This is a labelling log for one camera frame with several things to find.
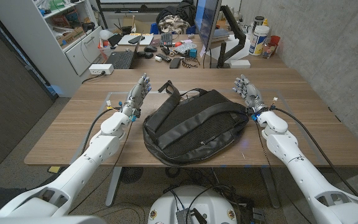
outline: laptop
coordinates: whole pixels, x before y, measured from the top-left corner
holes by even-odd
[[[106,64],[112,64],[114,69],[130,69],[132,62],[137,57],[137,49],[140,41],[137,42],[135,51],[113,52],[107,59]]]

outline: white container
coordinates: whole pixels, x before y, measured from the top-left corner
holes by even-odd
[[[267,26],[256,26],[254,36],[249,47],[249,54],[258,56],[262,53],[265,39],[270,28]]]

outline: label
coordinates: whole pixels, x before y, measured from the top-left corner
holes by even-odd
[[[255,35],[252,37],[251,45],[249,47],[249,52],[253,54],[260,55],[262,53],[262,48],[267,36],[260,37]]]
[[[205,45],[203,45],[203,48],[201,49],[200,57],[203,57],[204,54],[205,54]]]

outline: cabinet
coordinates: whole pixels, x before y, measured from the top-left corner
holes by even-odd
[[[61,48],[51,30],[52,16],[75,9],[80,21],[88,18],[95,29]],[[22,47],[59,96],[71,97],[88,77],[88,67],[100,59],[99,26],[88,0],[66,3],[41,15],[33,0],[0,0],[0,21]]]

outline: concrete wall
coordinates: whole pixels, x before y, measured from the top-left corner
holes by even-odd
[[[268,19],[280,58],[358,138],[358,1],[242,0],[241,13]],[[358,175],[349,182],[358,191]]]

